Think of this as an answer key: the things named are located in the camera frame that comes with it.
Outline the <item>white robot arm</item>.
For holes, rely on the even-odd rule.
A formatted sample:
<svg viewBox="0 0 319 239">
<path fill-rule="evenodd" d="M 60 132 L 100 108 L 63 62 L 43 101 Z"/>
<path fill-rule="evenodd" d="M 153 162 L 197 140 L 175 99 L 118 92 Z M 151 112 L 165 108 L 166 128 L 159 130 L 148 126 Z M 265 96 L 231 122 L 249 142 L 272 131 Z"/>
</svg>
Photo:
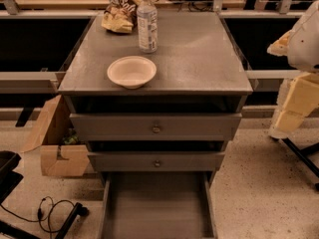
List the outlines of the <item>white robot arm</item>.
<svg viewBox="0 0 319 239">
<path fill-rule="evenodd" d="M 302 72 L 282 82 L 269 129 L 271 137 L 286 138 L 319 106 L 319 1 L 313 2 L 267 53 L 286 56 L 288 64 Z"/>
</svg>

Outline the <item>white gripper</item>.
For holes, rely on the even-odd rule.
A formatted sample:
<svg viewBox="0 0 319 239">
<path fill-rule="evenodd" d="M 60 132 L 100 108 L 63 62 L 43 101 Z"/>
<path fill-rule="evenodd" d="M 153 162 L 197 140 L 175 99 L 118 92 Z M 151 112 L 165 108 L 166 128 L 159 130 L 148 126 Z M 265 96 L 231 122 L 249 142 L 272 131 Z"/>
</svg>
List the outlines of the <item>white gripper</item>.
<svg viewBox="0 0 319 239">
<path fill-rule="evenodd" d="M 280 86 L 269 135 L 286 138 L 319 107 L 319 74 L 304 73 Z"/>
</svg>

